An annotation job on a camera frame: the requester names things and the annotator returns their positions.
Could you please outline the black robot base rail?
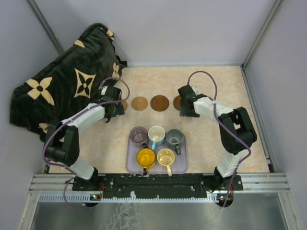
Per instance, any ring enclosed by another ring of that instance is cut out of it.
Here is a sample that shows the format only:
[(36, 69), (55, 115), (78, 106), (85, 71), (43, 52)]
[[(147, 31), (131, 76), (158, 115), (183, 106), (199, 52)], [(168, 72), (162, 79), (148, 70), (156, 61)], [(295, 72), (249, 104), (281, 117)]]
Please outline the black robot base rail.
[(230, 179), (217, 179), (213, 174), (99, 174), (89, 181), (74, 179), (73, 191), (98, 191), (103, 198), (205, 198), (208, 192), (227, 191)]

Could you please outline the grey ceramic mug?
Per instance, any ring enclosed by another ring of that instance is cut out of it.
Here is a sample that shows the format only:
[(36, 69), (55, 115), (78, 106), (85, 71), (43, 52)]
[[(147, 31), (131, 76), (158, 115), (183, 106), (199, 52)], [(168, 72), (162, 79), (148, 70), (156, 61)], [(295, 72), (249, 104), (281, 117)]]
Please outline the grey ceramic mug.
[(177, 155), (181, 155), (181, 147), (185, 143), (183, 133), (178, 129), (171, 129), (165, 135), (168, 147), (175, 151)]

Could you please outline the woven rattan coaster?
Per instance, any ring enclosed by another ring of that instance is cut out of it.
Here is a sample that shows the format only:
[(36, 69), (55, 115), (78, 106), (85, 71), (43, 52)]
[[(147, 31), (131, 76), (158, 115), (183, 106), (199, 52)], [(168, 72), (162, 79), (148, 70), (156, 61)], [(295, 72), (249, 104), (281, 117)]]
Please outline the woven rattan coaster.
[(123, 105), (124, 111), (126, 111), (128, 108), (128, 103), (126, 101), (123, 101), (122, 105)]
[(135, 97), (131, 101), (131, 106), (136, 111), (143, 111), (148, 106), (148, 100), (144, 97), (141, 97), (141, 96)]

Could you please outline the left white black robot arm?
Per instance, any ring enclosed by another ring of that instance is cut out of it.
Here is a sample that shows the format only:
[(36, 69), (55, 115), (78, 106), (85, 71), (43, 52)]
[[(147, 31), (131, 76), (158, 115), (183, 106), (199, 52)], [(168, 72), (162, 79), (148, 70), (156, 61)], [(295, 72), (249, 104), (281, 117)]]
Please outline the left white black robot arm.
[(64, 167), (89, 190), (100, 184), (98, 170), (80, 154), (80, 135), (94, 123), (124, 115), (122, 90), (114, 86), (100, 88), (101, 97), (62, 121), (49, 125), (43, 148), (43, 159), (49, 165)]

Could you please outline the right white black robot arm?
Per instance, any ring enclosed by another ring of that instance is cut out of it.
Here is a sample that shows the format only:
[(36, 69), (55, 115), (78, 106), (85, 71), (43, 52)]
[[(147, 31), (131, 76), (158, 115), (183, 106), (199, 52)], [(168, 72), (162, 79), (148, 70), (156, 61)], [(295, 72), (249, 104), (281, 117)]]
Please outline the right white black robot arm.
[(196, 94), (193, 87), (185, 85), (178, 89), (180, 116), (200, 117), (203, 115), (219, 125), (222, 145), (225, 149), (214, 175), (207, 185), (212, 191), (224, 190), (241, 164), (251, 153), (250, 147), (257, 140), (255, 128), (244, 107), (233, 109), (217, 103), (204, 94)]

